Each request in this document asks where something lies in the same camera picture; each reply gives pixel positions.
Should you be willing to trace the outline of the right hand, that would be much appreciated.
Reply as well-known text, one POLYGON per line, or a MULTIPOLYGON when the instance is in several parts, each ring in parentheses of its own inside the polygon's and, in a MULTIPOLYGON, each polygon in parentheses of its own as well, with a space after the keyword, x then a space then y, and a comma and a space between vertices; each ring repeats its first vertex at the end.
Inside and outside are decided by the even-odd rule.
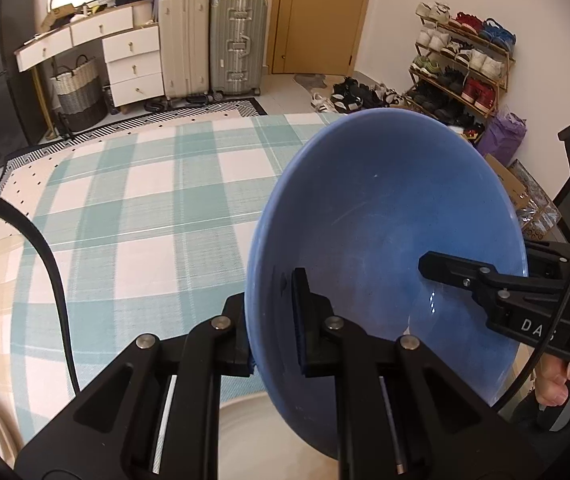
POLYGON ((559 406, 570 393, 570 363, 544 354, 535 367, 535 396, 543 406, 559 406))

